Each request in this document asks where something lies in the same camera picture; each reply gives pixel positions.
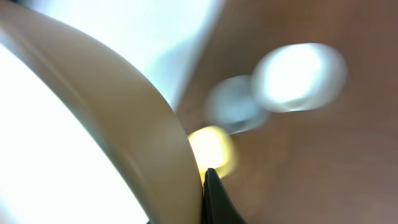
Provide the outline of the yellow small bowl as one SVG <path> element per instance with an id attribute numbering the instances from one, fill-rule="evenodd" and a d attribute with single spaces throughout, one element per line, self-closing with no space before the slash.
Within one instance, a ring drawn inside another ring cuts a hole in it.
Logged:
<path id="1" fill-rule="evenodd" d="M 218 126 L 201 128 L 188 136 L 194 153 L 201 182 L 205 182 L 205 173 L 214 169 L 219 178 L 229 175 L 238 164 L 238 153 L 230 135 Z"/>

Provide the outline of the grey small bowl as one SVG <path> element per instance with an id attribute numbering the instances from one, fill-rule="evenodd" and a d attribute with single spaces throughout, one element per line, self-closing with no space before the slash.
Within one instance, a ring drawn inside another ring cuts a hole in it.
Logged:
<path id="1" fill-rule="evenodd" d="M 206 99 L 206 122 L 223 128 L 228 134 L 256 129 L 269 117 L 270 114 L 254 100 L 249 75 L 222 80 Z"/>

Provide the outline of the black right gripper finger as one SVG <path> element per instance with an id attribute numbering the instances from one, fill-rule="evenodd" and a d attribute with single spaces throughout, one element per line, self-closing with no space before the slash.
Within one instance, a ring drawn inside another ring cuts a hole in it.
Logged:
<path id="1" fill-rule="evenodd" d="M 246 224 L 213 168 L 209 168 L 205 173 L 204 211 L 206 224 Z"/>

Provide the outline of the white small bowl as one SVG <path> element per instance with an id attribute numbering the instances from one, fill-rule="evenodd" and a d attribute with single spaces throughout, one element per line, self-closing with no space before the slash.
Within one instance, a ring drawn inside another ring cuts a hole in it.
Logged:
<path id="1" fill-rule="evenodd" d="M 259 105 L 275 113 L 314 110 L 339 95 L 347 73 L 343 56 L 329 45 L 286 45 L 256 65 L 252 93 Z"/>

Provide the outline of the beige large bowl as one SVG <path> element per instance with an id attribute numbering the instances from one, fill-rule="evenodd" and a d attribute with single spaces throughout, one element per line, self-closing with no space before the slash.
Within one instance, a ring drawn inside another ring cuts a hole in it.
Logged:
<path id="1" fill-rule="evenodd" d="M 1 2 L 1 43 L 67 106 L 151 223 L 202 223 L 203 187 L 179 120 L 126 59 L 56 19 Z"/>

